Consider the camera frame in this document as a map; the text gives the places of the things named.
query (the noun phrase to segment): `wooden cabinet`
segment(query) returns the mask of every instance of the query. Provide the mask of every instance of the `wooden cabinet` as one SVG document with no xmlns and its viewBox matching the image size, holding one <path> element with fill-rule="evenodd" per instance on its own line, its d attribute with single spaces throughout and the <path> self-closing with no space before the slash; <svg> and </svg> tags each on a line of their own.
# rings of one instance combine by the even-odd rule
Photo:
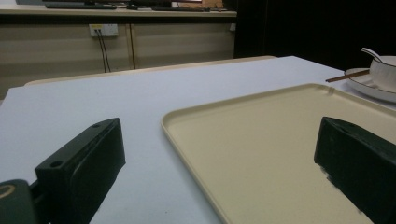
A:
<svg viewBox="0 0 396 224">
<path fill-rule="evenodd" d="M 231 59 L 230 25 L 119 24 L 104 38 L 111 71 Z M 0 99 L 33 80 L 104 73 L 102 57 L 88 24 L 1 25 Z"/>
</svg>

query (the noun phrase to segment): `plastic tray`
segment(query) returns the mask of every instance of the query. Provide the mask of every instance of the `plastic tray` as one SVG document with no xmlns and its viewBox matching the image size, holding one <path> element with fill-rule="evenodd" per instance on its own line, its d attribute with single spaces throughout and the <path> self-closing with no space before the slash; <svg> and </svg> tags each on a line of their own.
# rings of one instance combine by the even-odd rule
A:
<svg viewBox="0 0 396 224">
<path fill-rule="evenodd" d="M 372 223 L 314 163 L 323 116 L 396 143 L 396 111 L 316 84 L 174 111 L 163 129 L 226 223 Z"/>
</svg>

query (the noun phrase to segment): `electrical cable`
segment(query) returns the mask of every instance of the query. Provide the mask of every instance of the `electrical cable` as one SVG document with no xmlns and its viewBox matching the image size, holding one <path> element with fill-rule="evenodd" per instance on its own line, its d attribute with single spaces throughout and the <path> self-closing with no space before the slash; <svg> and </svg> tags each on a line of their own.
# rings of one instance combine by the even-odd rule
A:
<svg viewBox="0 0 396 224">
<path fill-rule="evenodd" d="M 105 72 L 106 72 L 106 62 L 105 62 L 105 54 L 103 52 L 103 47 L 102 47 L 102 41 L 100 40 L 100 35 L 98 30 L 95 30 L 96 35 L 98 36 L 98 40 L 99 40 L 99 44 L 100 44 L 100 49 L 102 51 L 102 60 L 103 60 L 103 67 L 105 68 Z"/>
<path fill-rule="evenodd" d="M 111 72 L 110 64 L 108 63 L 108 57 L 107 57 L 107 50 L 106 50 L 105 40 L 103 39 L 101 30 L 99 30 L 99 36 L 100 36 L 99 39 L 100 39 L 100 41 L 102 41 L 102 44 L 103 44 L 103 49 L 105 50 L 108 72 Z"/>
</svg>

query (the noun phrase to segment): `white bowl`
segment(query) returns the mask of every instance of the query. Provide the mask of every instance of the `white bowl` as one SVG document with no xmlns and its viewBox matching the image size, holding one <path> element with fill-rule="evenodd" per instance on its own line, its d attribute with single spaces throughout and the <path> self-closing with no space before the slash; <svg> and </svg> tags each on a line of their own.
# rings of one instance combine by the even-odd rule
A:
<svg viewBox="0 0 396 224">
<path fill-rule="evenodd" d="M 376 58 L 370 66 L 370 75 L 375 85 L 383 91 L 396 92 L 396 56 L 381 56 L 383 63 Z"/>
</svg>

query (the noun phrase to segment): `white spoon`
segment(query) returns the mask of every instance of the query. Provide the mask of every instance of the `white spoon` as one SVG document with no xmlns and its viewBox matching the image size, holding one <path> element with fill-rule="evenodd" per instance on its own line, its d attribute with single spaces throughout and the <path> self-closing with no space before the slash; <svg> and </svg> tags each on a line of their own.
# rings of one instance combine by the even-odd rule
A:
<svg viewBox="0 0 396 224">
<path fill-rule="evenodd" d="M 379 56 L 377 53 L 375 53 L 374 51 L 367 49 L 367 48 L 362 48 L 361 51 L 366 52 L 368 54 L 370 54 L 371 56 L 377 58 L 381 63 L 385 63 L 383 59 L 381 59 L 381 56 Z"/>
</svg>

